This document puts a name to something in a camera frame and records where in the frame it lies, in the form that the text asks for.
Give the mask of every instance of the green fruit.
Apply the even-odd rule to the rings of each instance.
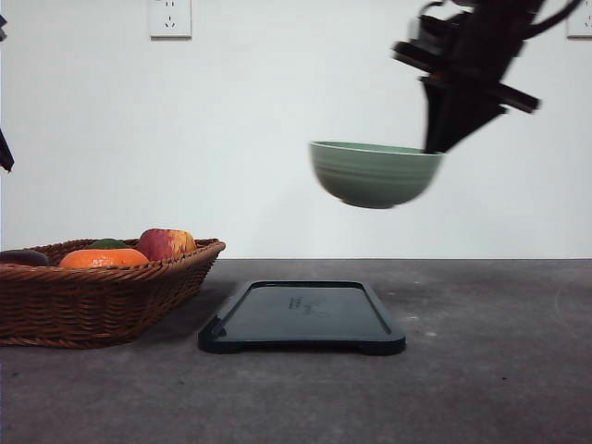
[[[118,248],[129,247],[130,246],[127,243],[122,242],[121,240],[107,238],[96,240],[86,248],[89,250],[115,250]]]

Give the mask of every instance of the basket rim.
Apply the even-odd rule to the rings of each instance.
[[[67,240],[65,242],[53,243],[48,245],[41,245],[35,247],[28,247],[24,250],[37,250],[47,249],[52,247],[59,247],[69,243],[81,242],[81,241],[96,241],[96,239],[80,239],[80,240]],[[134,242],[137,239],[127,239],[124,242]],[[202,262],[205,259],[214,257],[216,258],[220,252],[226,249],[226,243],[216,239],[196,239],[195,243],[197,249],[190,252],[184,253],[181,256],[175,258],[161,259],[160,261],[151,261],[145,264],[137,265],[108,265],[108,266],[96,266],[96,267],[63,267],[63,266],[31,266],[31,265],[14,265],[14,264],[0,264],[0,281],[4,278],[36,278],[43,279],[48,275],[52,278],[84,278],[84,280],[121,280],[126,275],[132,277],[132,275],[142,273],[142,280],[147,278],[155,278],[163,273],[174,271],[176,269],[183,270],[186,267]]]

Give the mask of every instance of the bowl rim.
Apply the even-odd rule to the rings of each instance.
[[[364,148],[351,148],[348,146],[336,146],[333,143],[357,143],[366,146],[376,146],[381,148],[404,148],[406,150],[415,150],[417,153],[389,153],[386,151],[377,151],[372,149],[364,149]],[[396,145],[384,145],[381,143],[368,143],[368,142],[347,142],[347,141],[311,141],[309,142],[311,146],[322,146],[324,148],[333,148],[336,150],[346,150],[346,151],[355,151],[359,153],[375,153],[375,154],[386,154],[386,155],[421,155],[421,156],[428,156],[428,157],[441,157],[444,153],[422,153],[420,148],[412,148],[409,146],[396,146]]]

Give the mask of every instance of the eggplant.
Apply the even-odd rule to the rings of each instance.
[[[49,266],[49,259],[45,254],[34,250],[6,250],[0,252],[0,264]]]

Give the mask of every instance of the gray table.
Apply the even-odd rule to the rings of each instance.
[[[199,351],[246,280],[368,282],[388,357]],[[132,344],[2,348],[3,444],[590,443],[592,261],[220,260]]]

